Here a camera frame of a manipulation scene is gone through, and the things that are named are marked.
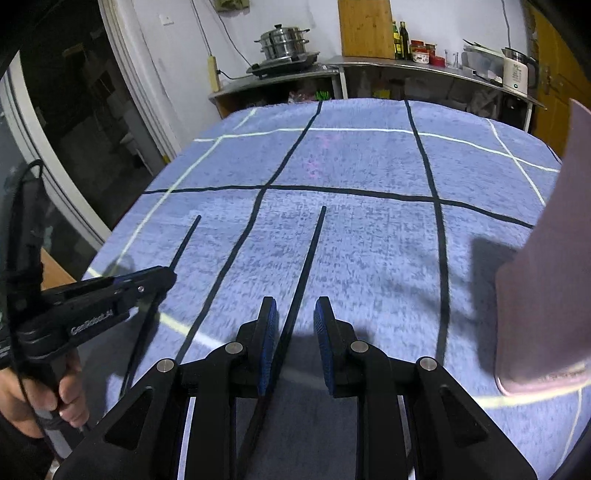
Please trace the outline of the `left hand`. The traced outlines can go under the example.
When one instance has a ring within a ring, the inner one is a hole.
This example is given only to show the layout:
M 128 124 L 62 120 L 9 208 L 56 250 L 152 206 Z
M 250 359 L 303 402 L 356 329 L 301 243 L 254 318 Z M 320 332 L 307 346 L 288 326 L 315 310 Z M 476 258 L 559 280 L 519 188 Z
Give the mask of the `left hand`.
M 56 394 L 36 380 L 19 381 L 10 368 L 1 370 L 1 414 L 21 433 L 41 438 L 42 432 L 35 418 L 35 410 L 58 410 L 59 416 L 74 428 L 89 420 L 89 410 L 82 382 L 82 367 L 76 350 L 66 355 L 66 371 L 59 383 L 61 406 Z

